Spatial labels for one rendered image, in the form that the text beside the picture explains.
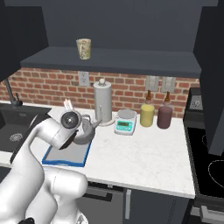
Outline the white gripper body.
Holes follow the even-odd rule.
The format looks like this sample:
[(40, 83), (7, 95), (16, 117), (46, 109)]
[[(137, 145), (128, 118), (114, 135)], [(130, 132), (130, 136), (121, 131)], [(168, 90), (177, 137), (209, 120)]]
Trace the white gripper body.
[(68, 99), (64, 100), (64, 107), (65, 107), (66, 111), (74, 111), (74, 107), (73, 107), (71, 101)]

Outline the grey metal kettle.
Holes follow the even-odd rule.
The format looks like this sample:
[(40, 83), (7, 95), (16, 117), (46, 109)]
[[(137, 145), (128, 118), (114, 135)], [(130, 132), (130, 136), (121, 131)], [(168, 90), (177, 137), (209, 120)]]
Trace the grey metal kettle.
[(88, 144), (95, 137), (95, 129), (100, 124), (100, 121), (91, 122), (91, 117), (89, 115), (82, 116), (82, 135), (76, 135), (73, 142), (75, 144)]

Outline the blue tray with grey inset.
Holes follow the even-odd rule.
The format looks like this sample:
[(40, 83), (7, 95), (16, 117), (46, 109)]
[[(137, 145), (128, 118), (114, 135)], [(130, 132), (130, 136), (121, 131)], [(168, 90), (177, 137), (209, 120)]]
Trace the blue tray with grey inset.
[(57, 150), (50, 146), (42, 158), (42, 164), (84, 167), (88, 158), (91, 143), (92, 142), (87, 144), (71, 143), (63, 150)]

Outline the beige patterned mug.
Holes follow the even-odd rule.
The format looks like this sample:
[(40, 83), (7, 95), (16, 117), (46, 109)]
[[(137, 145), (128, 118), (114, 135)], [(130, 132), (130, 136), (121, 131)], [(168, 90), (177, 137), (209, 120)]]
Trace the beige patterned mug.
[(89, 60), (91, 54), (91, 40), (89, 38), (80, 38), (76, 40), (79, 56), (82, 60)]

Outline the dark cabinet door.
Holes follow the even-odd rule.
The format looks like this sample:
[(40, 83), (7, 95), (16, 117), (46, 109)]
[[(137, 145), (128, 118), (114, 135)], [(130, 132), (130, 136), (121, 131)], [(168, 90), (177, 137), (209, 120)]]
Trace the dark cabinet door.
[(7, 6), (0, 0), (0, 82), (21, 68), (20, 62), (48, 47), (40, 6)]
[(220, 156), (224, 152), (224, 0), (202, 7), (193, 53), (201, 67), (207, 150)]

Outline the white paper towel roll holder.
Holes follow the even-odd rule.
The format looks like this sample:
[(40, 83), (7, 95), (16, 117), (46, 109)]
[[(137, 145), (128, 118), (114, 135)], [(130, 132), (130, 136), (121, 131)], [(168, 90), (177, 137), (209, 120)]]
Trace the white paper towel roll holder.
[(101, 126), (108, 126), (113, 123), (112, 87), (111, 83), (103, 78), (94, 84), (94, 112), (95, 119), (101, 121)]

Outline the dark sink basin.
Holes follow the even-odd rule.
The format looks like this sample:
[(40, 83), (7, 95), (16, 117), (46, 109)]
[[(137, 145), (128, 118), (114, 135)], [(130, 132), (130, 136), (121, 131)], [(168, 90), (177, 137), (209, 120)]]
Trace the dark sink basin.
[(20, 106), (0, 103), (0, 151), (13, 152), (25, 136), (32, 119), (45, 114), (49, 108)]

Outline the dark sink tap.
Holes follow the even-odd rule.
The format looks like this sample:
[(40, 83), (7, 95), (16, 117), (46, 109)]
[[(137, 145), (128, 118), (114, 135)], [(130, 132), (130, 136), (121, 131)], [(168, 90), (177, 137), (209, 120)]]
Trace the dark sink tap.
[(10, 97), (10, 103), (11, 105), (16, 108), (23, 105), (23, 102), (18, 98), (18, 94), (16, 94), (16, 97), (14, 97), (12, 91), (11, 91), (11, 85), (7, 79), (4, 80), (4, 84), (7, 88), (8, 95)]

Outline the white teal kitchen scale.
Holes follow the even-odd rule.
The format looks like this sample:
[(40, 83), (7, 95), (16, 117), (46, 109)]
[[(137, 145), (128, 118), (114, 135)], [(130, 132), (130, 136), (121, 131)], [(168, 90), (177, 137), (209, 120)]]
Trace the white teal kitchen scale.
[(137, 112), (130, 109), (120, 109), (115, 118), (115, 133), (132, 136), (137, 123)]

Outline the yellow liquid bottle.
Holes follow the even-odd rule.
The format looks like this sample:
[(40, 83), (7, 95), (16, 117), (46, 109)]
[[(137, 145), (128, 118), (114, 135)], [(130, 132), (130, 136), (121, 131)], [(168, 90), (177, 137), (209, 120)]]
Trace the yellow liquid bottle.
[(140, 124), (144, 127), (150, 127), (153, 124), (155, 108), (151, 104), (151, 91), (148, 91), (145, 103), (140, 109)]

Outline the dark red liquid bottle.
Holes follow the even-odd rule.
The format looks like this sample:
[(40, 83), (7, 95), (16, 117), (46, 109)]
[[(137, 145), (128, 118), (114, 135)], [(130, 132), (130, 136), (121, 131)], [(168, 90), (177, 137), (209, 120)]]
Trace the dark red liquid bottle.
[(171, 125), (172, 120), (172, 106), (170, 99), (170, 92), (166, 93), (163, 104), (159, 107), (157, 113), (157, 126), (160, 129), (168, 129)]

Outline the dark drawer front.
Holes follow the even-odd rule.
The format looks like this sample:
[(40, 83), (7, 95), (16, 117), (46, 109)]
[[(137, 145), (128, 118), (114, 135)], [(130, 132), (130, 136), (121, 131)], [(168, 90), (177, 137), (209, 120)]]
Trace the dark drawer front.
[(86, 193), (113, 194), (110, 202), (85, 198), (84, 195), (77, 199), (79, 209), (87, 217), (88, 224), (123, 224), (124, 189), (122, 187), (88, 182)]

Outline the dark base cupboard door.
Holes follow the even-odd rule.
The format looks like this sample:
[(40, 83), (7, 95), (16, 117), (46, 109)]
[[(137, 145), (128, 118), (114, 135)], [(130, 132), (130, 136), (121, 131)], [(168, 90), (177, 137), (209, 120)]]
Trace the dark base cupboard door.
[(126, 192), (123, 195), (123, 224), (186, 224), (191, 200), (157, 192), (131, 190), (129, 219), (125, 219)]

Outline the black hob stove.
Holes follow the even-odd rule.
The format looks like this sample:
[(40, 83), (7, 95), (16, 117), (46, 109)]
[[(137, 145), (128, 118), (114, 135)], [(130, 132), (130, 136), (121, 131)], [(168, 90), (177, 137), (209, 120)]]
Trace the black hob stove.
[(199, 87), (189, 89), (183, 123), (195, 188), (194, 205), (224, 212), (224, 183), (214, 181), (208, 170), (215, 160), (224, 160), (224, 157), (208, 153)]

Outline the grey wall outlet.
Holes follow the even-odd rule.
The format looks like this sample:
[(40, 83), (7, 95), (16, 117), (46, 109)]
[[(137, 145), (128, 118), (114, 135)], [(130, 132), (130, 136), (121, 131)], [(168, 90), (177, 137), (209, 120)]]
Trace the grey wall outlet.
[(83, 87), (88, 87), (90, 85), (89, 82), (89, 72), (79, 71), (79, 85)]

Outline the grey wall switch plate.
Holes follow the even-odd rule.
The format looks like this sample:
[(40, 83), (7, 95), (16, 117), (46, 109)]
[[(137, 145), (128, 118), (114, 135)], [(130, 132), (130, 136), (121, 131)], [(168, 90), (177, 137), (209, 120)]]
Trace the grey wall switch plate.
[(158, 82), (159, 82), (158, 76), (148, 75), (146, 77), (145, 89), (150, 90), (152, 92), (157, 92), (158, 91)]
[(164, 77), (161, 84), (161, 91), (163, 93), (166, 93), (167, 91), (173, 93), (175, 88), (175, 81), (175, 77)]

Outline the dark wall cabinet body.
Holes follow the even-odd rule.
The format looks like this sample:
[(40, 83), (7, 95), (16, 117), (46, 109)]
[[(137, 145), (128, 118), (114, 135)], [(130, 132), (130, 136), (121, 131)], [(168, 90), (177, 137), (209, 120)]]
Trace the dark wall cabinet body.
[[(203, 6), (217, 0), (42, 0), (48, 47), (24, 67), (198, 78)], [(77, 39), (91, 40), (81, 59)]]

